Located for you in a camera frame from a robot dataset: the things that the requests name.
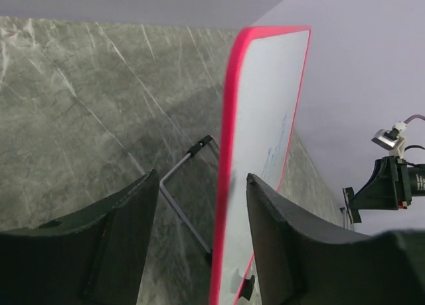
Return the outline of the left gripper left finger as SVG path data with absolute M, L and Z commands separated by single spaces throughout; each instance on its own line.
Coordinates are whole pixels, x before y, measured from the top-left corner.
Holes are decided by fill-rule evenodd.
M 1 232 L 2 304 L 135 304 L 159 193 L 150 171 L 33 229 Z

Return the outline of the red framed whiteboard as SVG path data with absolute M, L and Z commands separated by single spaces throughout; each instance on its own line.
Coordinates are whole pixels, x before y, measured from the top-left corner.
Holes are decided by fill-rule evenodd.
M 278 189 L 307 60 L 306 25 L 246 27 L 224 77 L 210 304 L 235 304 L 253 259 L 246 178 Z

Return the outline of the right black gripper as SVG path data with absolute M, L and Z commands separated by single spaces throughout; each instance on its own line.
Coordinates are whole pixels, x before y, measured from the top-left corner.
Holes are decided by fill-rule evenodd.
M 343 188 L 343 196 L 352 223 L 361 222 L 358 209 L 407 209 L 412 202 L 407 161 L 394 156 L 376 159 L 365 185 L 356 194 L 352 187 Z

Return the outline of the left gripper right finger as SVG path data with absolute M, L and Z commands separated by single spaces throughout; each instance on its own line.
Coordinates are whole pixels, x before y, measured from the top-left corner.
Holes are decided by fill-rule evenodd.
M 368 236 L 330 223 L 248 174 L 264 304 L 423 304 L 424 232 Z

